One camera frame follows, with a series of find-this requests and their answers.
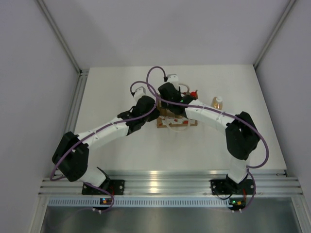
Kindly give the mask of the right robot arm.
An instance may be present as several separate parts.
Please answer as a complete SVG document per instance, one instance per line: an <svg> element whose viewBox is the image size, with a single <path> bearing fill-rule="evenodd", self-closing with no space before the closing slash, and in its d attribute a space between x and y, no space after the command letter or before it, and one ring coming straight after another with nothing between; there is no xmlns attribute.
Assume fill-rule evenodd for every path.
<svg viewBox="0 0 311 233"><path fill-rule="evenodd" d="M182 96L172 83L164 83L158 88L161 105L172 113L207 124L223 133L226 147L232 156L225 186L232 193L244 187L247 179L247 160L256 149L260 137L254 132L256 126L247 112L233 117L225 116L218 109L204 108L204 104L191 95Z"/></svg>

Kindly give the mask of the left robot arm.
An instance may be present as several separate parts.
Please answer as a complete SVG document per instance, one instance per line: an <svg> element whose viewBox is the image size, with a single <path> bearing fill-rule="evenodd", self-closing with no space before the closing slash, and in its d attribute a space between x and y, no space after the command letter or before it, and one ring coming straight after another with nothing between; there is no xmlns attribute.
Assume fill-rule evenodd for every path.
<svg viewBox="0 0 311 233"><path fill-rule="evenodd" d="M52 157L52 162L70 182L81 181L93 186L99 194L110 188L108 175L99 167L91 165L91 153L107 143L128 136L159 116L153 98L143 95L130 110L118 114L112 121L93 130L63 135Z"/></svg>

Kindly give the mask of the burlap watermelon canvas bag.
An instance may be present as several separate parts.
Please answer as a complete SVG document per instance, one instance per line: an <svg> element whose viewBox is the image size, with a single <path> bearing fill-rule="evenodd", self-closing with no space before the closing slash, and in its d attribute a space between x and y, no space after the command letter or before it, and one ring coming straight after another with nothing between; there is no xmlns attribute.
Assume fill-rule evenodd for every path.
<svg viewBox="0 0 311 233"><path fill-rule="evenodd" d="M176 90L179 90L183 97L182 103L189 104L191 100L196 100L196 98L190 95L191 91L189 87L187 87L187 91L185 92L181 92L180 87L176 88ZM163 108L161 102L159 100L157 104L157 109L160 111L160 116L156 120L156 126L158 128L168 128L173 132L181 133L188 130L191 126L197 126L197 120L189 119L185 114L174 114Z"/></svg>

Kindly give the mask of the white cap amber bottle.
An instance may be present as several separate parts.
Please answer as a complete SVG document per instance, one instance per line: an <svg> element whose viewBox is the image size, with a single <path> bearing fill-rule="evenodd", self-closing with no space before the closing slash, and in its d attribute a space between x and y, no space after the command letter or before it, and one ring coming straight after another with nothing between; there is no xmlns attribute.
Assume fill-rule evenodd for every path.
<svg viewBox="0 0 311 233"><path fill-rule="evenodd" d="M216 96L213 98L211 102L211 107L222 110L223 108L223 98L221 96Z"/></svg>

